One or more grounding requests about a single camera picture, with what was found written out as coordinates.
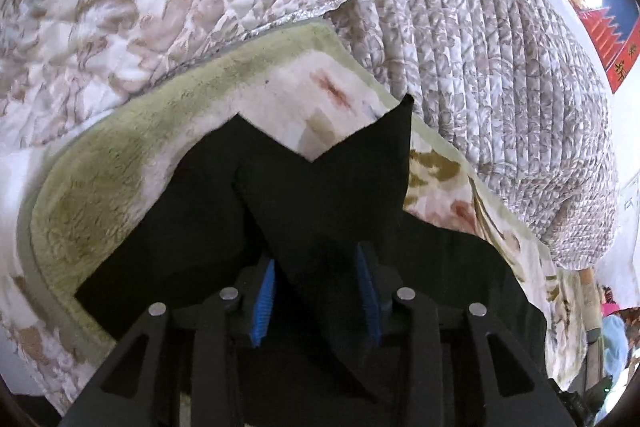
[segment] blue gripper pad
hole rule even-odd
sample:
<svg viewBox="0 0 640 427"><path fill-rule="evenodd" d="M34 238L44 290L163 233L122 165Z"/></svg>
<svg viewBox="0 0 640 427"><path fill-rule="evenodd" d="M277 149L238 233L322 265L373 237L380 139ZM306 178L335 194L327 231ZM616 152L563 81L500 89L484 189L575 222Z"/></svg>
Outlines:
<svg viewBox="0 0 640 427"><path fill-rule="evenodd" d="M358 272L358 287L362 297L362 309L367 322L367 332L370 338L380 345L382 337L382 312L378 292L373 282L373 277L367 264L362 247L358 245L356 251L356 268Z"/></svg>
<svg viewBox="0 0 640 427"><path fill-rule="evenodd" d="M276 270L275 261L271 259L264 272L262 285L258 290L255 299L254 314L251 321L251 332L249 337L254 347L259 347L262 339L266 336L273 310L273 298L276 293Z"/></svg>

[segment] folded cloth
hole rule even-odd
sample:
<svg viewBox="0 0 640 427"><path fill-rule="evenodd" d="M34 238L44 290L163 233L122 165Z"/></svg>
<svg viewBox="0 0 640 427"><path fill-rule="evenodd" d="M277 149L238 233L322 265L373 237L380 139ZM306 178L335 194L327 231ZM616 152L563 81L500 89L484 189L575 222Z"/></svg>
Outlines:
<svg viewBox="0 0 640 427"><path fill-rule="evenodd" d="M399 352L367 343L348 245L369 241L382 264L437 303L485 303L545 374L545 317L500 253L402 210L412 105L406 96L313 162L236 116L184 156L76 298L120 336L155 301L188 305L231 285L267 247L286 284L264 346L239 355L246 420L383 427L392 418ZM311 378L318 368L322 378ZM274 407L293 395L297 412Z"/></svg>

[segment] bed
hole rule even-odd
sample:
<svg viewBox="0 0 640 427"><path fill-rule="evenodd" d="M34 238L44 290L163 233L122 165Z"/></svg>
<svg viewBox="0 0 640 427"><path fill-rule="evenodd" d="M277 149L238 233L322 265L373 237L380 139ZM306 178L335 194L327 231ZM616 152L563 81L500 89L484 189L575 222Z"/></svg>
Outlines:
<svg viewBox="0 0 640 427"><path fill-rule="evenodd" d="M194 142L239 112L312 159L394 103L330 26L315 22L192 66L82 133L14 153L3 173L15 187L4 206L16 243L2 256L10 263L2 325L52 404L64 412L113 347L76 289L142 219ZM460 152L417 118L412 129L405 210L494 245L545 315L546 370L567 387L586 352L578 273L554 265Z"/></svg>
<svg viewBox="0 0 640 427"><path fill-rule="evenodd" d="M558 317L580 314L579 278L565 270L590 266L607 251L616 169L606 84L546 0L0 0L0 153L4 179L15 187L2 195L12 211L3 217L11 239L2 246L0 313L60 410L95 364L76 357L77 346L47 324L24 260L12 250L29 184L37 186L56 152L110 110L153 94L200 58L316 16L332 24L380 89L413 95L433 139L459 151L458 165L489 188L481 200L496 196L489 206L513 214L509 220L541 241L536 249L546 254L536 262L543 277L558 279L558 291L547 301L538 288L531 298L553 303ZM471 185L465 190L471 198ZM467 226L466 210L446 218L416 212L442 226ZM551 372L562 381L584 354L581 333L571 328L583 325L565 320L550 321L551 329L571 331L571 347L556 349L565 358Z"/></svg>

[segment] pink clothing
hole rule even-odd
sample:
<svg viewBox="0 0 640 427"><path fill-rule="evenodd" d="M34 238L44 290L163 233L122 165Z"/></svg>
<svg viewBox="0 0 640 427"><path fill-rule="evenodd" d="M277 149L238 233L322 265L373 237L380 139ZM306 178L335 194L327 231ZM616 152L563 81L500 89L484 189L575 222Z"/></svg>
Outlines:
<svg viewBox="0 0 640 427"><path fill-rule="evenodd" d="M602 304L602 316L607 317L607 315L612 314L613 312L620 311L620 306L615 303L606 303Z"/></svg>

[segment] white wall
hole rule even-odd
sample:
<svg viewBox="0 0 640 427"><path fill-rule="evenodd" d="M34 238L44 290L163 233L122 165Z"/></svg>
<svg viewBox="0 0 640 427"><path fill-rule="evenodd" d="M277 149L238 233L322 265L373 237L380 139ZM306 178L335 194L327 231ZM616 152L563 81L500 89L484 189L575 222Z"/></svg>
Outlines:
<svg viewBox="0 0 640 427"><path fill-rule="evenodd" d="M640 171L640 60L613 96L611 112L620 185L624 186Z"/></svg>
<svg viewBox="0 0 640 427"><path fill-rule="evenodd" d="M618 230L613 246L596 265L596 280L613 290L621 308L640 306L640 182L636 178L623 187L618 204Z"/></svg>

